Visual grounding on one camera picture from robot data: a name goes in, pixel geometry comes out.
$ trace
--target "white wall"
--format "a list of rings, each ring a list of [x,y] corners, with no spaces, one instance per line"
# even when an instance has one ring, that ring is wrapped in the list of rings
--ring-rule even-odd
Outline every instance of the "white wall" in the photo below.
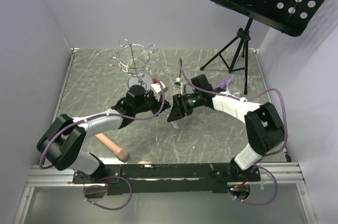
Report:
[[[12,223],[70,50],[43,0],[0,0],[0,216]]]
[[[287,148],[301,164],[319,222],[328,224],[338,219],[337,40],[338,0],[326,0],[302,36],[270,29],[259,50],[268,87],[285,98]]]
[[[161,48],[220,48],[247,17],[209,0],[46,0],[70,47],[115,48],[125,38]],[[268,27],[254,22],[251,48]]]

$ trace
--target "robotic arm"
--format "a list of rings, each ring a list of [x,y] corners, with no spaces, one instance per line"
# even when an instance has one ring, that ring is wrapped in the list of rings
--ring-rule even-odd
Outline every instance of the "robotic arm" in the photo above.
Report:
[[[173,96],[173,108],[167,121],[181,119],[191,115],[194,108],[206,106],[225,112],[245,123],[249,143],[230,162],[234,178],[247,173],[252,165],[283,142],[284,126],[273,104],[267,102],[261,105],[245,101],[245,98],[235,99],[236,97],[231,97],[222,88],[213,89],[204,74],[192,78],[191,82],[196,87],[227,96],[208,94],[198,90],[190,95],[175,95]]]
[[[163,90],[166,91],[167,88],[162,82],[161,84]],[[150,110],[155,114],[162,103],[162,97],[157,100],[156,94],[161,94],[161,88],[158,83],[152,84],[152,90],[150,91],[146,91],[142,86],[134,85],[126,93],[126,97],[120,99],[110,109],[99,114],[121,114],[135,117],[138,113]],[[170,108],[170,104],[165,101],[161,112],[168,108]],[[60,136],[49,147],[46,158],[57,170],[61,171],[70,167],[85,174],[96,176],[95,173],[100,172],[102,169],[99,168],[104,167],[104,164],[95,155],[80,151],[83,140],[107,130],[124,128],[134,121],[118,116],[101,116],[87,121],[87,118],[92,116],[71,118],[66,114],[60,115],[38,142],[36,147],[42,153],[57,132],[74,122],[84,120],[83,123],[74,125],[63,133],[63,136],[67,136],[67,138]]]

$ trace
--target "marble surface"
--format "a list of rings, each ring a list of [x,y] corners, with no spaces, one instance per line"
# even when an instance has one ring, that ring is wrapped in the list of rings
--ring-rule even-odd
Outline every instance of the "marble surface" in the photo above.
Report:
[[[172,95],[180,90],[173,83],[178,76],[178,59],[182,58],[183,68],[188,77],[201,74],[200,66],[207,62],[217,49],[159,49],[153,53],[148,64],[152,76],[158,77],[169,88],[166,100],[172,104]],[[234,50],[226,50],[224,58],[230,63]],[[71,117],[87,116],[102,112],[113,106],[125,96],[129,76],[114,63],[115,50],[79,50],[74,56],[67,84],[65,86],[58,114],[66,113]],[[242,67],[240,58],[235,68]],[[229,74],[221,59],[215,59],[203,73],[211,84],[216,84]],[[248,95],[254,97],[264,91],[257,60],[249,51]],[[267,95],[256,102],[267,102]],[[166,121],[170,109],[157,118],[135,121],[120,130],[105,132],[114,142],[130,154],[128,163],[205,163],[229,162],[248,143],[245,125],[239,120],[199,107],[191,116],[176,121]],[[139,114],[147,117],[151,112]],[[120,163],[114,154],[95,137],[87,138],[82,150],[92,152],[105,163]],[[266,161],[284,162],[284,155],[266,158]]]

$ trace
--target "wooden rolling pin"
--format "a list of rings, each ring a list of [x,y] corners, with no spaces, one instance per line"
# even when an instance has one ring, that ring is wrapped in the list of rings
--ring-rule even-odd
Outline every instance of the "wooden rolling pin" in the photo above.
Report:
[[[129,154],[126,150],[124,150],[122,147],[116,145],[110,138],[108,138],[105,134],[99,133],[95,135],[95,137],[101,141],[107,148],[109,148],[116,157],[122,161],[126,162],[129,159]]]

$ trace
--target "tripod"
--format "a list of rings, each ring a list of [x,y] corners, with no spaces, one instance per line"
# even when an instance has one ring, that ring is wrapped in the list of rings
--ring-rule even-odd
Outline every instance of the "tripod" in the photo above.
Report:
[[[252,24],[252,19],[249,18],[247,25],[245,26],[245,29],[243,30],[242,28],[240,28],[237,31],[237,36],[232,39],[230,41],[230,43],[228,43],[222,50],[220,50],[215,56],[213,56],[207,63],[205,63],[204,66],[201,67],[201,71],[204,70],[204,68],[210,64],[215,58],[217,58],[218,56],[221,58],[221,60],[223,61],[223,63],[226,65],[226,67],[228,68],[229,72],[236,72],[236,71],[240,71],[240,70],[244,70],[245,71],[245,84],[244,84],[244,94],[246,95],[248,93],[248,53],[249,53],[249,41],[251,39],[250,37],[250,27]],[[225,61],[225,59],[222,56],[222,52],[225,51],[230,45],[232,45],[238,38],[240,38],[241,40],[239,41],[236,53],[234,54],[234,57],[232,59],[231,65],[228,66],[227,62]],[[236,64],[236,61],[238,59],[239,53],[241,51],[243,47],[243,51],[242,51],[242,58],[245,57],[245,67],[242,68],[237,68],[234,69],[233,67]]]

